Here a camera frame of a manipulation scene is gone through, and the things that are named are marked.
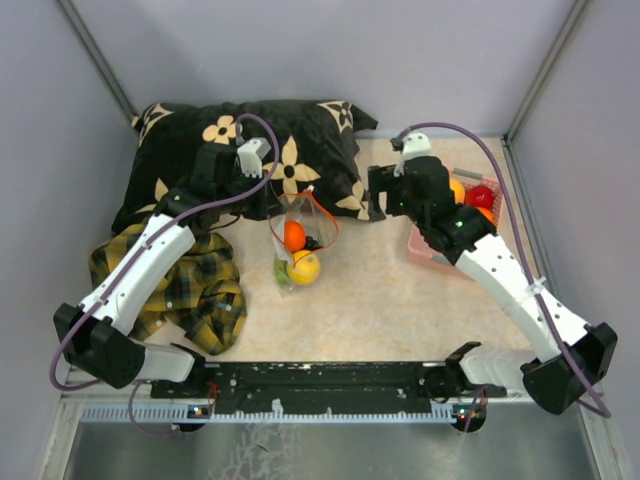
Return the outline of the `yellow-orange peach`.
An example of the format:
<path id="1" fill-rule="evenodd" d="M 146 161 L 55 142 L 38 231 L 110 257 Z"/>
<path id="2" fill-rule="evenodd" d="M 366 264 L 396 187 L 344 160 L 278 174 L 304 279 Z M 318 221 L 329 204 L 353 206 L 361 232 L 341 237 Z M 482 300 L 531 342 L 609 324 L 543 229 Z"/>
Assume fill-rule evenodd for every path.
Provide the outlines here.
<path id="1" fill-rule="evenodd" d="M 454 201 L 456 204 L 463 204 L 466 197 L 466 189 L 464 185 L 456 178 L 449 178 L 449 187 L 454 194 Z"/>

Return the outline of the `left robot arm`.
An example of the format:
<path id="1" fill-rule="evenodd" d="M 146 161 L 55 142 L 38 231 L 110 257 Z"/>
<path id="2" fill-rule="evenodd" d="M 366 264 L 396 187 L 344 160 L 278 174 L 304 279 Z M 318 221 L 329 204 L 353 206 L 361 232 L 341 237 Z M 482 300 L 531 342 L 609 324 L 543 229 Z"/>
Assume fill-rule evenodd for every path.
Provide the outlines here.
<path id="1" fill-rule="evenodd" d="M 260 198 L 274 168 L 263 160 L 281 158 L 276 139 L 253 137 L 236 146 L 212 144 L 200 149 L 191 179 L 168 190 L 155 205 L 146 225 L 114 270 L 78 304 L 61 304 L 53 323 L 59 345 L 49 366 L 56 378 L 65 360 L 115 389 L 138 381 L 172 382 L 184 395 L 201 394 L 208 373 L 196 365 L 188 349 L 139 342 L 130 338 L 135 321 L 154 289 L 196 243 L 192 223 L 205 212 L 227 213 Z"/>

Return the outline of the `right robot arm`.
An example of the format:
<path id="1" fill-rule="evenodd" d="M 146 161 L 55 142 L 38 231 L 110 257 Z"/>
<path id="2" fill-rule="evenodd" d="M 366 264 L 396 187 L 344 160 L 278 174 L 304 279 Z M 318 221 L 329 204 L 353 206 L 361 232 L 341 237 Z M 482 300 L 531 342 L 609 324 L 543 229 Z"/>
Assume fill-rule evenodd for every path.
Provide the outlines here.
<path id="1" fill-rule="evenodd" d="M 541 282 L 528 279 L 495 225 L 477 208 L 456 203 L 439 158 L 373 166 L 368 183 L 371 209 L 409 218 L 433 250 L 485 288 L 531 346 L 533 359 L 519 367 L 491 367 L 492 355 L 464 356 L 446 372 L 454 393 L 514 383 L 543 410 L 559 415 L 606 375 L 616 332 L 607 323 L 591 325 Z"/>

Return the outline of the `yellow lemon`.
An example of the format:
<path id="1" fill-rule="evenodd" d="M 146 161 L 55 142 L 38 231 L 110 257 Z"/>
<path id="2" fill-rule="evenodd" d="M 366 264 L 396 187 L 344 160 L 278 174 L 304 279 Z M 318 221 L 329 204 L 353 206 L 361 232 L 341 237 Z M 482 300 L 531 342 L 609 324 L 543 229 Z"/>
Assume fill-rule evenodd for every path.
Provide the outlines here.
<path id="1" fill-rule="evenodd" d="M 310 285 L 321 273 L 319 257 L 310 250 L 300 250 L 293 254 L 293 262 L 286 264 L 286 274 L 296 285 Z"/>

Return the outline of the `green leaf fruit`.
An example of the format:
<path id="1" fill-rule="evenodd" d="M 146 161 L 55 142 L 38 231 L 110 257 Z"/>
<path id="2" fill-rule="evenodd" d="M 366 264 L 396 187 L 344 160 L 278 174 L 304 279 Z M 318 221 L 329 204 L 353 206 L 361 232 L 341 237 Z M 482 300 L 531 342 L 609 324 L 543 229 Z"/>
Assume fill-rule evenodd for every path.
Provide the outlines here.
<path id="1" fill-rule="evenodd" d="M 287 273 L 287 261 L 278 257 L 274 258 L 273 273 L 276 282 L 282 287 L 288 287 L 290 285 L 290 278 Z"/>

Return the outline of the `dark grape bunch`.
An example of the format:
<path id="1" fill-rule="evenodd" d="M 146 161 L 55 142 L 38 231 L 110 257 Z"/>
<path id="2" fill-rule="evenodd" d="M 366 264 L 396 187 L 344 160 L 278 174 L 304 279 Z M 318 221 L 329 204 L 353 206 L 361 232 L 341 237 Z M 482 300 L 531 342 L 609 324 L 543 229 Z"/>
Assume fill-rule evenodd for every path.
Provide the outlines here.
<path id="1" fill-rule="evenodd" d="M 304 249 L 309 251 L 317 251 L 320 250 L 323 245 L 314 237 L 307 236 L 305 239 Z"/>

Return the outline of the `clear zip top bag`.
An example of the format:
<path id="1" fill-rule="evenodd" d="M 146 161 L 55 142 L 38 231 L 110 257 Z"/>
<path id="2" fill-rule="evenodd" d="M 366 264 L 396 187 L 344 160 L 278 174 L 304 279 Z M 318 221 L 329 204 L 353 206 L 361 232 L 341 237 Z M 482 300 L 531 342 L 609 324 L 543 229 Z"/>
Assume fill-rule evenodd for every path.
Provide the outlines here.
<path id="1" fill-rule="evenodd" d="M 284 291 L 306 289 L 321 277 L 327 251 L 338 239 L 338 223 L 316 199 L 313 186 L 283 193 L 278 207 L 268 220 L 274 279 Z"/>

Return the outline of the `orange tangerine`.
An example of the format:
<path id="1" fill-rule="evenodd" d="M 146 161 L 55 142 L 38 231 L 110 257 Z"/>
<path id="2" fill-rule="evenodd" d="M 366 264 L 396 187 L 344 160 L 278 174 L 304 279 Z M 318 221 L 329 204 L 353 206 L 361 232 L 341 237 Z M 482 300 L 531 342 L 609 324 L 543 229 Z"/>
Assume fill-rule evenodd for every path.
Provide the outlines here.
<path id="1" fill-rule="evenodd" d="M 292 253 L 304 249 L 306 232 L 304 227 L 297 221 L 287 220 L 284 224 L 283 244 Z"/>
<path id="2" fill-rule="evenodd" d="M 477 210 L 483 214 L 494 226 L 498 225 L 498 220 L 496 219 L 494 213 L 487 208 L 478 207 Z"/>

